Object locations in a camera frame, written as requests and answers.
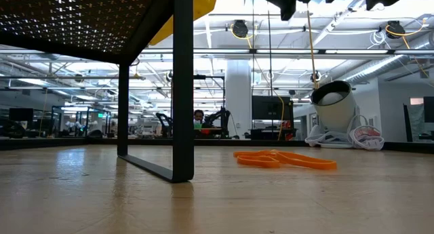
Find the orange rubber band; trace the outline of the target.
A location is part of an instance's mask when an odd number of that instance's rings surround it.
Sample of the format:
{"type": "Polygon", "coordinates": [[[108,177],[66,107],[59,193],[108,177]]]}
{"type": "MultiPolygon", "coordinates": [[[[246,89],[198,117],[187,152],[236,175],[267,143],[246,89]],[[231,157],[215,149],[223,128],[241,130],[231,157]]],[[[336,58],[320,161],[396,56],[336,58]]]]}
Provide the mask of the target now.
{"type": "Polygon", "coordinates": [[[242,165],[250,165],[259,168],[279,168],[280,162],[273,157],[261,155],[261,156],[249,156],[240,155],[237,157],[237,163],[242,165]]]}
{"type": "Polygon", "coordinates": [[[252,157],[275,157],[277,150],[261,150],[261,151],[235,151],[233,157],[252,156],[252,157]]]}
{"type": "Polygon", "coordinates": [[[275,158],[281,163],[311,168],[316,170],[336,170],[337,163],[326,159],[308,157],[297,153],[277,151],[275,158]]]}

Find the black monitor screen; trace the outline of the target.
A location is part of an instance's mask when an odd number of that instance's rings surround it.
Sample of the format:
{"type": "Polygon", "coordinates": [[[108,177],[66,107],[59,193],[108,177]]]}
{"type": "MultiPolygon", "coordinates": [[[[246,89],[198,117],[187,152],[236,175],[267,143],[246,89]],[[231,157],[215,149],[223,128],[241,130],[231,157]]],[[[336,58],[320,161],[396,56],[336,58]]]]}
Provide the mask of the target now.
{"type": "Polygon", "coordinates": [[[9,120],[32,121],[34,110],[32,108],[9,108],[9,120]]]}
{"type": "Polygon", "coordinates": [[[434,123],[434,96],[424,96],[423,105],[425,123],[434,123]]]}
{"type": "Polygon", "coordinates": [[[253,120],[293,120],[290,97],[252,96],[253,120]]]}

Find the white building column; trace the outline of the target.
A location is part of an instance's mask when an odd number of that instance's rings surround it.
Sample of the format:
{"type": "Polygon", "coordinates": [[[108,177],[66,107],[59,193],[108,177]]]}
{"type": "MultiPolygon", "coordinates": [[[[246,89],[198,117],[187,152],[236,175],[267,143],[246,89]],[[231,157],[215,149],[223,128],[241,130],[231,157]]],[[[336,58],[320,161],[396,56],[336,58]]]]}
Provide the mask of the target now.
{"type": "Polygon", "coordinates": [[[231,112],[228,130],[231,136],[244,139],[252,125],[251,68],[248,60],[228,60],[225,74],[225,107],[231,112]]]}

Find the white tipped bucket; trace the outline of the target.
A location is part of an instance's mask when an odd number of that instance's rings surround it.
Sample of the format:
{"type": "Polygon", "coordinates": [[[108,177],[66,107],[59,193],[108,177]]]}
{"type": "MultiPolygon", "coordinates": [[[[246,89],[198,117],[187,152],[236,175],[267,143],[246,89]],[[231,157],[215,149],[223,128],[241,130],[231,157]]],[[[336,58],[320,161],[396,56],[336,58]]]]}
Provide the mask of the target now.
{"type": "Polygon", "coordinates": [[[350,83],[333,81],[319,87],[311,94],[311,104],[319,122],[312,127],[305,142],[311,147],[352,148],[349,132],[359,112],[350,83]]]}

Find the black perforated metal stand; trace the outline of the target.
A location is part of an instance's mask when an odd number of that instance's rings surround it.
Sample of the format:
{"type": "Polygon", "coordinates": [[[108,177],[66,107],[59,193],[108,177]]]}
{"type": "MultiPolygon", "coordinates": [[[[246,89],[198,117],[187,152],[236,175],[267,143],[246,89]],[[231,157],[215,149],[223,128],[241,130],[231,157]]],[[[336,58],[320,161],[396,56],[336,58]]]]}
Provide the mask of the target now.
{"type": "Polygon", "coordinates": [[[171,183],[193,178],[193,0],[0,0],[0,44],[118,64],[118,157],[171,183]],[[168,20],[174,72],[169,169],[127,149],[130,66],[168,20]]]}

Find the person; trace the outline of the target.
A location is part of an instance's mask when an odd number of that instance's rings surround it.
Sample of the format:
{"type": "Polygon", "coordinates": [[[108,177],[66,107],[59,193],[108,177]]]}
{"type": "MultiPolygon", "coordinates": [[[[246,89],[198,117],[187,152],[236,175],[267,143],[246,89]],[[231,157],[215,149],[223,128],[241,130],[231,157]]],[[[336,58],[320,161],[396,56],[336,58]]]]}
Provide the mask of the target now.
{"type": "Polygon", "coordinates": [[[202,128],[204,112],[202,110],[195,110],[193,113],[193,125],[195,129],[202,128]]]}

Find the black upright panel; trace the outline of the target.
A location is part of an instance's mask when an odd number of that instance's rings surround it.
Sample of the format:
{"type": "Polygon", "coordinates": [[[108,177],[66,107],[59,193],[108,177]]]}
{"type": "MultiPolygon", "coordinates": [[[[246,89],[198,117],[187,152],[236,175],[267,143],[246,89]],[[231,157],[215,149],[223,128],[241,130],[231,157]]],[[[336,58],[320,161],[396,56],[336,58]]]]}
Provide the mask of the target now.
{"type": "Polygon", "coordinates": [[[408,112],[408,106],[406,104],[403,105],[403,114],[404,114],[405,130],[406,130],[406,140],[407,142],[413,142],[410,116],[408,112]]]}

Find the silver ventilation duct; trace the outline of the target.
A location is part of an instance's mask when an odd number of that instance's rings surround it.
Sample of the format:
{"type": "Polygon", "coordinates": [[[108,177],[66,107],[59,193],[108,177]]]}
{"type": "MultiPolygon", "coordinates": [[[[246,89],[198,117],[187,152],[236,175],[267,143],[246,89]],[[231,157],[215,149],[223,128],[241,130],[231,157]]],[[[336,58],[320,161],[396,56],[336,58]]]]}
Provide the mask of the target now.
{"type": "Polygon", "coordinates": [[[389,71],[403,67],[409,61],[415,59],[414,55],[395,55],[382,60],[367,62],[356,69],[348,72],[344,76],[344,81],[348,83],[361,83],[377,76],[388,73],[389,71]]]}

